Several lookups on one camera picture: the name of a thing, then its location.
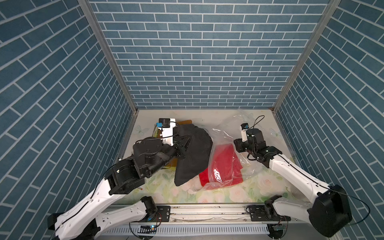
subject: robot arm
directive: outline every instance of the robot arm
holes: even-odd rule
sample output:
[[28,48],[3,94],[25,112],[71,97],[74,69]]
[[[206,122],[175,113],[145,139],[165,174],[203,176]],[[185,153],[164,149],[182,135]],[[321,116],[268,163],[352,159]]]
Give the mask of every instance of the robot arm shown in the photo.
[[171,120],[162,119],[164,138],[147,137],[135,143],[133,154],[120,160],[106,171],[101,182],[83,200],[65,213],[48,217],[48,229],[54,230],[55,240],[85,240],[98,237],[118,225],[151,220],[157,207],[152,197],[143,197],[139,202],[111,212],[103,212],[109,205],[145,183],[145,177],[166,166],[174,157],[185,157],[189,136],[173,137]]
[[126,222],[152,219],[157,207],[152,197],[111,212],[103,212],[123,194],[110,195],[108,180],[103,179],[94,191],[65,213],[52,214],[48,229],[55,230],[55,240],[85,240],[100,236],[103,232]]
[[247,129],[244,141],[234,140],[238,152],[248,152],[248,159],[258,161],[267,168],[279,173],[299,189],[309,200],[288,200],[275,195],[265,202],[265,210],[269,216],[290,216],[311,223],[314,228],[326,237],[333,236],[352,220],[352,214],[345,190],[339,186],[330,186],[290,161],[280,150],[267,146],[259,129]]

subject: black fabric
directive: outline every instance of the black fabric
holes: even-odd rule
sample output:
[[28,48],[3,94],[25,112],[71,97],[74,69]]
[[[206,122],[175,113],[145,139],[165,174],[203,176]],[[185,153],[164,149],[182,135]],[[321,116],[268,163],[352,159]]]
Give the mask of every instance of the black fabric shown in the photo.
[[186,158],[177,161],[175,185],[180,186],[208,167],[212,139],[204,129],[193,124],[182,124],[180,127],[174,127],[173,131],[174,134],[178,132],[177,135],[179,136],[191,134],[191,141],[186,150]]

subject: clear plastic bag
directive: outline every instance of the clear plastic bag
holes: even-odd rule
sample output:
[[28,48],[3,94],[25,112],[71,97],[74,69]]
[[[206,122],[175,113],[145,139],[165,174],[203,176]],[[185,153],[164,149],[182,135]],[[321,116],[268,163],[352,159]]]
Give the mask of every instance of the clear plastic bag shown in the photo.
[[234,139],[241,138],[240,125],[245,122],[251,126],[254,119],[239,111],[237,115],[226,118],[218,126],[205,128],[212,138],[213,146],[209,166],[199,174],[203,190],[236,185],[262,171],[263,164],[250,161],[247,159],[248,153],[238,153],[233,144]]

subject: white cable tray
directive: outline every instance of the white cable tray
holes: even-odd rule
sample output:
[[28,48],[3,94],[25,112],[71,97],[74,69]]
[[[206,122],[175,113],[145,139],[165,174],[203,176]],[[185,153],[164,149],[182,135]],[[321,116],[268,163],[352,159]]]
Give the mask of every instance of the white cable tray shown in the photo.
[[[182,236],[199,236],[199,235],[245,235],[245,234],[269,234],[267,224],[172,224],[161,225],[157,228],[156,233],[145,233],[149,230],[140,228],[143,224],[133,225],[131,229],[136,235],[157,237],[182,237]],[[128,236],[133,235],[129,229],[129,225],[121,225],[104,232],[105,236]]]

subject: brick wallpaper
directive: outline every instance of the brick wallpaper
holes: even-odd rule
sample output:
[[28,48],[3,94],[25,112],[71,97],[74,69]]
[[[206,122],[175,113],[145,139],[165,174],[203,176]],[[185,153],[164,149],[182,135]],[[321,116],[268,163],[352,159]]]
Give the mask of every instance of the brick wallpaper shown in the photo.
[[91,0],[138,108],[272,107],[328,0]]
[[77,0],[0,1],[0,239],[48,239],[131,114]]
[[[384,1],[342,0],[277,116],[304,169],[367,202],[345,239],[384,239]],[[351,200],[359,221],[365,206]]]

